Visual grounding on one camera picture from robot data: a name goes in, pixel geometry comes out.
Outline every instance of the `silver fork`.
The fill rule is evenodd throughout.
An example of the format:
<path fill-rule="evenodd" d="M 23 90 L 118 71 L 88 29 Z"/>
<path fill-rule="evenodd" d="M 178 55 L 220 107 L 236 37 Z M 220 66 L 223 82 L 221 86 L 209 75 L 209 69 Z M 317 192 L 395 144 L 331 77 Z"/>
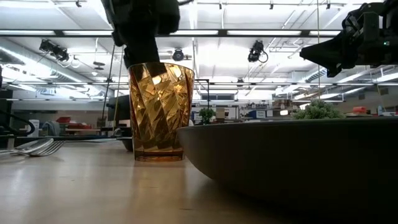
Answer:
<path fill-rule="evenodd" d="M 31 157 L 41 157 L 41 156 L 49 156 L 51 154 L 56 153 L 65 143 L 65 141 L 55 141 L 52 142 L 47 147 L 42 147 L 39 150 L 33 152 L 13 152 L 13 154 L 31 156 Z"/>
<path fill-rule="evenodd" d="M 20 145 L 12 150 L 0 151 L 2 155 L 23 155 L 23 156 L 49 156 L 57 152 L 64 141 L 55 141 L 52 138 L 39 139 Z"/>

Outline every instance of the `white ceiling panel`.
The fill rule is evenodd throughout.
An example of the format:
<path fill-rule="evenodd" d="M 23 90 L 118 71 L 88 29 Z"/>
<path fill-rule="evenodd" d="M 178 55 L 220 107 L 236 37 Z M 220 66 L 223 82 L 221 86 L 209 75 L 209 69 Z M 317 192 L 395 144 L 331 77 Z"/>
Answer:
<path fill-rule="evenodd" d="M 79 29 L 56 9 L 0 7 L 0 29 Z"/>

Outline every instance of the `orange object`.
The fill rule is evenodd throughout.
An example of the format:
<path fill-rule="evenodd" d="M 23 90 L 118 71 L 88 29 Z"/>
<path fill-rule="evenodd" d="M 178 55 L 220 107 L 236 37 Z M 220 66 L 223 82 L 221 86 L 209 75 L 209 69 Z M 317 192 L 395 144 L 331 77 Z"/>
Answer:
<path fill-rule="evenodd" d="M 354 107 L 353 112 L 354 113 L 366 114 L 366 107 L 364 107 L 364 106 Z"/>
<path fill-rule="evenodd" d="M 71 117 L 60 117 L 56 120 L 58 123 L 69 123 L 71 120 Z"/>

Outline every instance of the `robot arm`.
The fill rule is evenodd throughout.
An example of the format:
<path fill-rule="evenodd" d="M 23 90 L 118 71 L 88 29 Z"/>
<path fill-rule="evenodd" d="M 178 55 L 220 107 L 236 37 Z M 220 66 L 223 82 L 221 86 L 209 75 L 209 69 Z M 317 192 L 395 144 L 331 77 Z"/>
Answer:
<path fill-rule="evenodd" d="M 155 35 L 176 32 L 180 22 L 178 6 L 192 1 L 102 0 L 108 22 L 114 28 L 115 45 L 126 45 L 125 66 L 158 62 Z"/>
<path fill-rule="evenodd" d="M 398 64 L 398 0 L 364 3 L 348 13 L 343 31 L 326 42 L 304 47 L 300 56 L 328 70 L 335 77 L 344 68 L 355 65 Z"/>

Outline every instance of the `red object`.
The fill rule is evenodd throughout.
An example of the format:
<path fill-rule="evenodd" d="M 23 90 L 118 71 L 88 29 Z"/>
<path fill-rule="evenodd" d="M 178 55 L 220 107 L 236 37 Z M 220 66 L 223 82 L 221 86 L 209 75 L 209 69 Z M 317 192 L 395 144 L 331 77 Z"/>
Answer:
<path fill-rule="evenodd" d="M 354 113 L 364 113 L 364 114 L 366 114 L 366 107 L 364 107 L 364 106 L 354 107 L 353 112 Z"/>
<path fill-rule="evenodd" d="M 56 120 L 56 122 L 58 123 L 69 123 L 70 122 L 71 117 L 60 117 Z"/>
<path fill-rule="evenodd" d="M 69 124 L 68 129 L 91 129 L 91 127 L 84 124 Z"/>

